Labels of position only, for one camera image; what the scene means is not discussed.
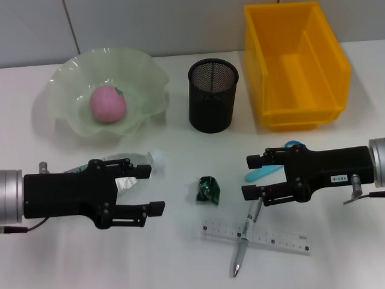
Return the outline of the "green plastic wrapper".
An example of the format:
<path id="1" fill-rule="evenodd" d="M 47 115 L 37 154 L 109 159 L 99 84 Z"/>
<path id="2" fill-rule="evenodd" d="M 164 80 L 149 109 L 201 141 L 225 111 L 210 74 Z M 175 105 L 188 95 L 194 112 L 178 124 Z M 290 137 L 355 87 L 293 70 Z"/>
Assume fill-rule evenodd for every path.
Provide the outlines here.
<path id="1" fill-rule="evenodd" d="M 221 189 L 213 176 L 202 176 L 197 183 L 197 202 L 210 202 L 217 206 L 220 202 Z"/>

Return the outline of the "yellow plastic bin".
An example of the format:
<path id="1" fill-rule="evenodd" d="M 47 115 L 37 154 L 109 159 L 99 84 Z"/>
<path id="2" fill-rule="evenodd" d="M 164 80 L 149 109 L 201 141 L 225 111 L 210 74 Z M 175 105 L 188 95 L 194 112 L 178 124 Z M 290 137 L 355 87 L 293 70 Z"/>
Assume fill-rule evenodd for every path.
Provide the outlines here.
<path id="1" fill-rule="evenodd" d="M 244 61 L 260 125 L 312 129 L 346 108 L 351 66 L 317 2 L 250 4 Z"/>

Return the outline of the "silver ballpoint pen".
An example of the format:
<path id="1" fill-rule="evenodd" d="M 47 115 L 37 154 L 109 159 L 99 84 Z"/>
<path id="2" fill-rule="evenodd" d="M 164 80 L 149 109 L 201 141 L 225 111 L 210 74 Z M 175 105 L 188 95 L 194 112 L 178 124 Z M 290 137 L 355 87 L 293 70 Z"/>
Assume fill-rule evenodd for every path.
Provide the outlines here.
<path id="1" fill-rule="evenodd" d="M 251 231 L 253 224 L 258 219 L 262 205 L 263 205 L 263 200 L 261 197 L 258 200 L 254 200 L 250 204 L 245 223 L 242 227 L 241 236 L 236 246 L 236 253 L 233 260 L 233 270 L 232 270 L 233 278 L 237 277 L 242 267 L 242 263 L 245 258 L 245 253 L 248 248 L 248 233 Z"/>

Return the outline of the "blue scissors with cover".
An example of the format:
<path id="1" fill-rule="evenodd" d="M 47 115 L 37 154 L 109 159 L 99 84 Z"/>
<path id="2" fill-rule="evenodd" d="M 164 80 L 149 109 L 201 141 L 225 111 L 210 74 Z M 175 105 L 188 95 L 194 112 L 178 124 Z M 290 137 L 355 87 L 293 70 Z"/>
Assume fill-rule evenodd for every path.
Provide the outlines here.
<path id="1" fill-rule="evenodd" d="M 297 140 L 290 140 L 285 143 L 284 148 L 289 149 L 292 146 L 295 145 L 301 145 L 302 142 L 297 141 Z M 245 176 L 245 181 L 247 183 L 255 182 L 258 181 L 280 169 L 284 168 L 284 165 L 269 165 L 269 166 L 262 166 L 259 169 L 254 169 L 252 172 L 249 172 Z"/>

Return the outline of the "pink toy peach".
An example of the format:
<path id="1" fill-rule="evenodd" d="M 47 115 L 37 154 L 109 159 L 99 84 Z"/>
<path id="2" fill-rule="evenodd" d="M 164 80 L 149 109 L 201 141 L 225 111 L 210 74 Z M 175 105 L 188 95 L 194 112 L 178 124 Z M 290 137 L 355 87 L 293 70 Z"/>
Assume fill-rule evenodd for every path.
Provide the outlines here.
<path id="1" fill-rule="evenodd" d="M 123 92 L 112 85 L 96 88 L 90 96 L 89 107 L 92 116 L 102 123 L 118 122 L 127 113 Z"/>

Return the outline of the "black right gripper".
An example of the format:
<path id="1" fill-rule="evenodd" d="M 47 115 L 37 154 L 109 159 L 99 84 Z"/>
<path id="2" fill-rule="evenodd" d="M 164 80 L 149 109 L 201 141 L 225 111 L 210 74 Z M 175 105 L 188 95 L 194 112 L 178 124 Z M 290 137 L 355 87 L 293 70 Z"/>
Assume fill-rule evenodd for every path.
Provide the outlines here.
<path id="1" fill-rule="evenodd" d="M 244 200 L 261 199 L 266 207 L 307 202 L 322 188 L 351 185 L 353 175 L 362 184 L 373 183 L 373 163 L 366 146 L 328 151 L 311 151 L 305 145 L 266 148 L 262 155 L 249 155 L 246 161 L 249 169 L 273 165 L 285 168 L 286 182 L 241 187 Z"/>

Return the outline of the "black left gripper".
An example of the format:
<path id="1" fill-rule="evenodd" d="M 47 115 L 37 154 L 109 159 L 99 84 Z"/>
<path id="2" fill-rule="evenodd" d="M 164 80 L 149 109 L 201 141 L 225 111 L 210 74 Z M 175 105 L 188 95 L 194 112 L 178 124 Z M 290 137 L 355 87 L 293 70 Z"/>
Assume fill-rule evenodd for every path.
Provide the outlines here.
<path id="1" fill-rule="evenodd" d="M 96 228 L 144 227 L 148 217 L 161 217 L 165 202 L 117 205 L 115 179 L 149 179 L 149 164 L 133 165 L 129 158 L 90 160 L 75 173 L 29 174 L 23 178 L 23 215 L 27 219 L 85 216 Z"/>

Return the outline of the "black mesh pen holder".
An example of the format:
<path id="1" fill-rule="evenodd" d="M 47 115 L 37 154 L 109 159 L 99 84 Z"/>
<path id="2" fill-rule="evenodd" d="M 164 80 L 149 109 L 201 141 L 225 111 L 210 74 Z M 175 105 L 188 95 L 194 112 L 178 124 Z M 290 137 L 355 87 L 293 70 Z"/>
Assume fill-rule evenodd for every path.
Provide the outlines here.
<path id="1" fill-rule="evenodd" d="M 219 58 L 203 59 L 190 67 L 189 121 L 195 129 L 213 134 L 230 126 L 238 80 L 235 66 Z"/>

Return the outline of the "green wavy glass fruit plate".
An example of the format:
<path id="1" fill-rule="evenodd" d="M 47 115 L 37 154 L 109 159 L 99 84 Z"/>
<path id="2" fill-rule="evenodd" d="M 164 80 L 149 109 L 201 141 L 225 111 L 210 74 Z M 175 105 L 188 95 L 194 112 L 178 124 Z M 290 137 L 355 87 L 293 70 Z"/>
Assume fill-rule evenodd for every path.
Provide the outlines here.
<path id="1" fill-rule="evenodd" d="M 62 64 L 47 82 L 48 115 L 79 138 L 105 141 L 132 136 L 167 106 L 169 77 L 150 55 L 131 48 L 97 48 Z M 92 93 L 111 87 L 125 99 L 126 115 L 111 124 L 96 120 Z"/>

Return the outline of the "clear green-label water bottle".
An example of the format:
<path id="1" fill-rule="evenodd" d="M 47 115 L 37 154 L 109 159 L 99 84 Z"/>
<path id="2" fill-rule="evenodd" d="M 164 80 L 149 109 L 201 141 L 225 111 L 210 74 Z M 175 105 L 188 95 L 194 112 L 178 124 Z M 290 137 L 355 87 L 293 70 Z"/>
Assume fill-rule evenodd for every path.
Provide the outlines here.
<path id="1" fill-rule="evenodd" d="M 146 154 L 139 153 L 120 153 L 102 157 L 102 161 L 112 161 L 128 158 L 134 166 L 149 164 L 152 167 L 150 178 L 154 178 L 156 175 L 161 175 L 164 172 L 164 157 L 160 151 L 148 152 Z M 115 180 L 118 189 L 118 196 L 127 193 L 130 190 L 135 190 L 140 186 L 142 179 L 136 179 L 134 177 L 124 177 Z"/>

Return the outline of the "transparent plastic ruler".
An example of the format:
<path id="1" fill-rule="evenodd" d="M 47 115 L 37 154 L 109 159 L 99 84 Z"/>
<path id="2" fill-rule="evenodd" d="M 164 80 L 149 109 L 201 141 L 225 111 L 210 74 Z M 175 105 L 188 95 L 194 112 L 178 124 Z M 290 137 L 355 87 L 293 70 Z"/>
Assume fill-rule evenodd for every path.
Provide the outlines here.
<path id="1" fill-rule="evenodd" d="M 204 219 L 201 233 L 203 238 L 213 241 L 236 242 L 244 238 L 250 247 L 258 249 L 297 255 L 312 253 L 310 240 L 306 236 L 267 229 L 251 221 L 239 223 Z"/>

